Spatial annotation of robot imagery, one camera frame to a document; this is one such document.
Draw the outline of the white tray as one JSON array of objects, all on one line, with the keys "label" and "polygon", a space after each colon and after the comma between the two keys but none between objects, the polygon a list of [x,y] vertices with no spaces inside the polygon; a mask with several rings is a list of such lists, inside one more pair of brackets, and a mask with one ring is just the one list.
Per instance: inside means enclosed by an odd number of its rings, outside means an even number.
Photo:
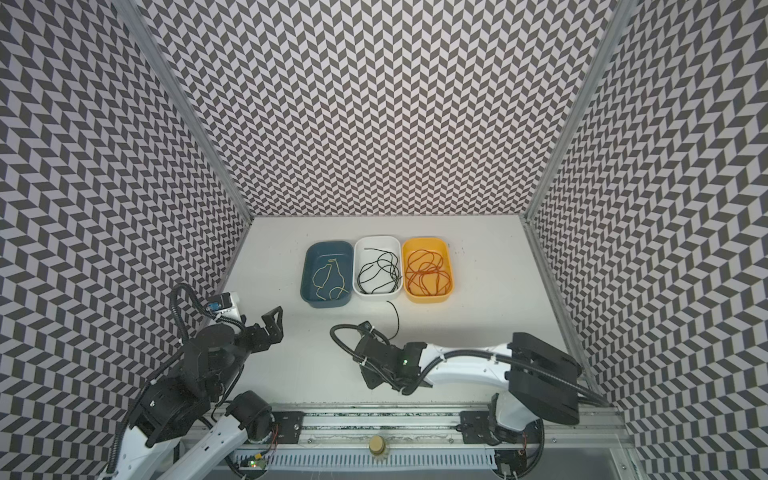
[{"label": "white tray", "polygon": [[402,291],[400,241],[387,235],[366,236],[353,247],[353,288],[363,300],[391,301]]}]

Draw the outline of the dark teal tray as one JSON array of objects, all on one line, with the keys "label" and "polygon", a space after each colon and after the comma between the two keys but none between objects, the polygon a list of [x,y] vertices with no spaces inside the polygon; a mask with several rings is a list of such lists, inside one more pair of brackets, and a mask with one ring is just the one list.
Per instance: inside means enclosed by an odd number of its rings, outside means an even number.
[{"label": "dark teal tray", "polygon": [[302,300],[313,308],[345,306],[353,292],[353,246],[342,240],[310,246],[299,292]]}]

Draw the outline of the brass knob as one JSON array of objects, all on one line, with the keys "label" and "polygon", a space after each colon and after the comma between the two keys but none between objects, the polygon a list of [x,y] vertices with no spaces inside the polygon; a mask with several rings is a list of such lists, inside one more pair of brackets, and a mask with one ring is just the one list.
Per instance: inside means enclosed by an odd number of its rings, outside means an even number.
[{"label": "brass knob", "polygon": [[386,440],[381,435],[374,435],[369,439],[368,449],[372,456],[382,457],[387,453]]}]

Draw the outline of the yellow tray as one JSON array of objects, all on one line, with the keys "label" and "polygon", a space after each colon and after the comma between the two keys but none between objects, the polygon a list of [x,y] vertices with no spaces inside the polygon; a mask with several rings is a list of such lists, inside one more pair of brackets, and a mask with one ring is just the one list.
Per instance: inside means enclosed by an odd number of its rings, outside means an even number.
[{"label": "yellow tray", "polygon": [[408,239],[402,246],[403,289],[414,303],[439,303],[455,281],[447,243],[437,237]]}]

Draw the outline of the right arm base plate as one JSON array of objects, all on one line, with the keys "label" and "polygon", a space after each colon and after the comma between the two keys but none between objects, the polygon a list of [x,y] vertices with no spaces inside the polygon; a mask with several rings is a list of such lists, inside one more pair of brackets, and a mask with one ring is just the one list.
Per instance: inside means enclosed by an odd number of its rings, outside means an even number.
[{"label": "right arm base plate", "polygon": [[460,421],[455,430],[461,434],[464,444],[488,446],[499,444],[498,438],[491,430],[488,411],[461,411],[459,418]]}]

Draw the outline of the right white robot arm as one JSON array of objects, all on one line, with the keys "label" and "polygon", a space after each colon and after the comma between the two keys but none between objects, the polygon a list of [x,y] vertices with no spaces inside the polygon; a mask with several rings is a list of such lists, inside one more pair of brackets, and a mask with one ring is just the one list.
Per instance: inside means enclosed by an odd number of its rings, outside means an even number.
[{"label": "right white robot arm", "polygon": [[359,366],[366,386],[387,385],[402,396],[444,384],[492,387],[484,423],[475,430],[489,446],[533,437],[545,421],[574,426],[579,406],[608,407],[601,394],[579,384],[582,366],[538,337],[516,332],[512,340],[484,348],[449,348],[433,343],[392,343],[368,322],[338,324],[333,342]]}]

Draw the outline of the aluminium front rail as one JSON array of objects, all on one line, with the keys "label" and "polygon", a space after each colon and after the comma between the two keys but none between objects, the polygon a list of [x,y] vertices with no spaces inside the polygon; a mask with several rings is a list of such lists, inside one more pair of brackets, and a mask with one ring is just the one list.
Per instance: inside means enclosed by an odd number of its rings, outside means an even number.
[{"label": "aluminium front rail", "polygon": [[[513,441],[496,446],[467,445],[455,430],[461,411],[488,411],[482,404],[467,405],[384,405],[331,408],[320,406],[277,405],[276,411],[303,411],[303,430],[299,443],[277,445],[289,449],[365,449],[369,439],[381,435],[395,449],[484,448],[509,449],[524,443],[518,435]],[[632,441],[619,413],[610,408],[584,406],[575,426],[552,422],[544,424],[542,443],[552,448],[620,448]]]}]

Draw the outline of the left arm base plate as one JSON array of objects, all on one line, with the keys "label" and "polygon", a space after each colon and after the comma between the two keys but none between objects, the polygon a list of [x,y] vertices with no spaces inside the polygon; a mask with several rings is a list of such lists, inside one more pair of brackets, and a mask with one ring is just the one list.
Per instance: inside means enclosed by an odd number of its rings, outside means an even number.
[{"label": "left arm base plate", "polygon": [[276,411],[271,414],[270,433],[276,435],[277,445],[295,445],[303,430],[305,413],[303,411]]}]

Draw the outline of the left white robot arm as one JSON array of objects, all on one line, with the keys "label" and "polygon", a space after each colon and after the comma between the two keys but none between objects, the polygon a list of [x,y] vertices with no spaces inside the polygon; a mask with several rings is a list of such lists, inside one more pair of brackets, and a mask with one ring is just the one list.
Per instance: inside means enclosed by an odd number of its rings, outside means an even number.
[{"label": "left white robot arm", "polygon": [[253,391],[231,392],[249,356],[283,340],[282,308],[248,325],[232,297],[202,302],[186,283],[173,287],[169,304],[181,345],[129,404],[101,478],[150,478],[197,422],[206,436],[164,478],[203,479],[220,462],[241,479],[262,477],[279,438],[273,408]]}]

